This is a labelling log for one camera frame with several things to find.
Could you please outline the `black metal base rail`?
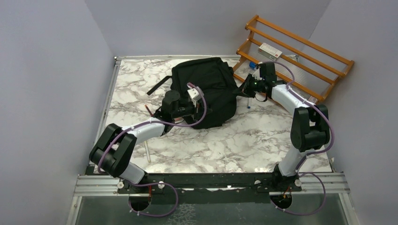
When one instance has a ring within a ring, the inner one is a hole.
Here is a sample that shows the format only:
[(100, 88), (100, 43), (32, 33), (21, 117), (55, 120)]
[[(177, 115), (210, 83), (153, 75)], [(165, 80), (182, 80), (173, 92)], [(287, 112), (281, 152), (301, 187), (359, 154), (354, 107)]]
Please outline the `black metal base rail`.
[(283, 178), (275, 172), (255, 173), (150, 173), (142, 181), (150, 187), (134, 187), (123, 181), (118, 194), (133, 202), (154, 205), (213, 203), (270, 203), (270, 194), (301, 191), (298, 176)]

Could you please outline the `small red white box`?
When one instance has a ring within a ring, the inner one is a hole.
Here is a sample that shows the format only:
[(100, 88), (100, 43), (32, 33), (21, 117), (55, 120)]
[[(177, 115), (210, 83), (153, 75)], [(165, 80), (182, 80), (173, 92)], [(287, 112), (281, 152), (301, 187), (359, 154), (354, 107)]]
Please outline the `small red white box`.
[(308, 101), (311, 102), (311, 103), (316, 104), (316, 103), (318, 102), (318, 99), (311, 96), (311, 97), (308, 99)]

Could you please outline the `orange wooden shelf rack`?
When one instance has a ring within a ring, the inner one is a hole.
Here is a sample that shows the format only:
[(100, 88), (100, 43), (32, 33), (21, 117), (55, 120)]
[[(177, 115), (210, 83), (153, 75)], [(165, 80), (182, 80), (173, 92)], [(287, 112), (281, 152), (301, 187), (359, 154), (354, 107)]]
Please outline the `orange wooden shelf rack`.
[(290, 82), (299, 94), (309, 99), (311, 96), (324, 101), (337, 83), (345, 78), (354, 65), (353, 60), (340, 56), (308, 38), (299, 36), (281, 26), (261, 18), (252, 17), (245, 25), (248, 37), (237, 49), (238, 62), (234, 65), (234, 76), (243, 81), (253, 72), (249, 63), (268, 61), (259, 54), (258, 47), (267, 43), (283, 54), (276, 65), (279, 80)]

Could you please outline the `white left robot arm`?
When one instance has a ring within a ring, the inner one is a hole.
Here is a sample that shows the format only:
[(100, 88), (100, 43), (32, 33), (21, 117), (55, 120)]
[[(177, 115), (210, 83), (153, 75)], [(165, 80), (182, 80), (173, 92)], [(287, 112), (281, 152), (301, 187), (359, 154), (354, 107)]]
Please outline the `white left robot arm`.
[[(161, 137), (173, 127), (198, 125), (208, 113), (204, 93), (199, 87), (188, 89), (187, 94), (188, 98), (183, 99), (178, 91), (168, 91), (160, 109), (144, 122), (124, 127), (114, 123), (107, 125), (89, 154), (98, 172), (127, 180), (135, 192), (143, 192), (147, 188), (147, 173), (130, 162), (135, 146)], [(185, 125), (174, 122), (183, 116), (193, 116), (194, 122)]]

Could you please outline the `pale yellow pencil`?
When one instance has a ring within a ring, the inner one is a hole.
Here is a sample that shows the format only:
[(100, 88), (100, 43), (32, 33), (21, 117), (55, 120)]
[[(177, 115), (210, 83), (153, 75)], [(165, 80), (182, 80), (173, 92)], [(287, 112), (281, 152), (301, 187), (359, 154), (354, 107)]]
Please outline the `pale yellow pencil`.
[(145, 152), (146, 152), (146, 158), (148, 163), (150, 163), (151, 160), (151, 155), (150, 155), (150, 149), (149, 149), (149, 145), (148, 145), (148, 141), (144, 141), (144, 146), (145, 146)]

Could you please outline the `small blue object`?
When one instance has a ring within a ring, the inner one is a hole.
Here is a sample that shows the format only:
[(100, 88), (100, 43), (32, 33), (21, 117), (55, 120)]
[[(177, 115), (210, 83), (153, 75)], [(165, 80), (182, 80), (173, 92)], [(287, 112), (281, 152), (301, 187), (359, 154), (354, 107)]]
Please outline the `small blue object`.
[(250, 62), (249, 63), (249, 68), (251, 68), (252, 70), (256, 70), (257, 69), (256, 63)]

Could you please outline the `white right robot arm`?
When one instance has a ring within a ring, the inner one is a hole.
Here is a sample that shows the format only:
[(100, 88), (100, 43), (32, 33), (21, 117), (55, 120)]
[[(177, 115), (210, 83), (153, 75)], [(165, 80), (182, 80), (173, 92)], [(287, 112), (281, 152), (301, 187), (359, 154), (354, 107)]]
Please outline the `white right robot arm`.
[(264, 93), (266, 99), (276, 101), (293, 116), (291, 148), (275, 166), (271, 177), (271, 186), (282, 191), (297, 178), (298, 171), (308, 156), (321, 153), (322, 146), (333, 142), (333, 132), (327, 107), (306, 100), (292, 88), (291, 82), (278, 80), (276, 64), (272, 61), (255, 64), (259, 79), (248, 74), (234, 94), (254, 98), (257, 93)]

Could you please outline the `black student bag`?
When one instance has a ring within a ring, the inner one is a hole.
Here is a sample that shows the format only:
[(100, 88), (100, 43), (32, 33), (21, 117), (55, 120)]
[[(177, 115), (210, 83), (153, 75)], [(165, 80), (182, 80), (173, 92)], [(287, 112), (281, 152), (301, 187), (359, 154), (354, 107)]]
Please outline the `black student bag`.
[(188, 83), (199, 87), (203, 92), (206, 106), (202, 117), (196, 122), (191, 117), (183, 118), (193, 129), (220, 127), (235, 115), (237, 96), (233, 94), (233, 90), (237, 89), (237, 84), (232, 67), (221, 58), (212, 57), (179, 63), (172, 68), (171, 75), (164, 77), (147, 94), (151, 95), (168, 79), (172, 80), (169, 92), (178, 92), (180, 98), (175, 101), (164, 98), (162, 105), (192, 103), (187, 93)]

